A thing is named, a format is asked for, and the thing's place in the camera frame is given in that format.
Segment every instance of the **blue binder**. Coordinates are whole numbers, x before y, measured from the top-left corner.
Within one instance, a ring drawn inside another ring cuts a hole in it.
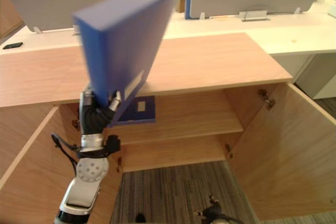
[[[176,0],[106,0],[74,14],[100,106],[119,90],[118,120],[146,82]]]

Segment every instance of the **gray carpet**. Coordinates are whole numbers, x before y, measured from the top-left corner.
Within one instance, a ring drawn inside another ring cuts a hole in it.
[[[336,118],[336,98],[316,103]],[[197,224],[192,212],[209,206],[208,195],[222,204],[223,213],[245,224],[335,224],[336,212],[272,221],[258,221],[235,183],[226,162],[211,162],[124,173],[111,223],[133,223],[138,212],[148,222]]]

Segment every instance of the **smartphone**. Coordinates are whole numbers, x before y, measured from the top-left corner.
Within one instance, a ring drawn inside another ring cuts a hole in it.
[[[3,49],[9,49],[9,48],[15,48],[15,47],[20,47],[22,46],[23,42],[18,42],[18,43],[13,43],[13,44],[8,44],[4,46]]]

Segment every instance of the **cabinet door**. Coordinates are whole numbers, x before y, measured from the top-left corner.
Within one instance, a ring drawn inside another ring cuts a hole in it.
[[[291,84],[279,84],[229,158],[261,220],[336,210],[336,120]]]
[[[71,125],[75,118],[66,105],[53,107],[31,135],[0,179],[0,223],[53,223],[75,175],[70,161],[55,148],[50,134],[55,132],[70,144],[78,145],[80,134]],[[89,224],[110,222],[122,169],[113,158],[109,165]]]

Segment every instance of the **office desk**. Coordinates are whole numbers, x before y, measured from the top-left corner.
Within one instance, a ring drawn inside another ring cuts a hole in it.
[[[233,16],[185,20],[183,14],[174,13],[164,39],[244,32],[288,70],[295,81],[316,54],[336,51],[336,19],[327,15],[331,3],[332,0],[319,0],[307,13],[270,15],[270,20],[259,22],[242,22]],[[25,27],[6,43],[18,41],[24,45],[11,50],[1,46],[0,54],[81,45],[72,29],[35,34]]]

